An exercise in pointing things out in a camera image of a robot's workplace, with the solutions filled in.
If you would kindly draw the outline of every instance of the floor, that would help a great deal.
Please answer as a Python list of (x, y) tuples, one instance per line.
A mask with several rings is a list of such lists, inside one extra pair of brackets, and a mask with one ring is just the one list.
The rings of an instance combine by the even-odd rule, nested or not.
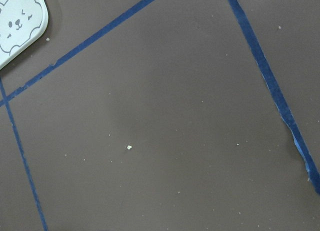
[[(154, 0), (61, 65), (141, 0), (45, 1), (46, 32), (0, 71), (0, 231), (320, 229), (228, 0)], [(320, 0), (238, 1), (320, 167)]]

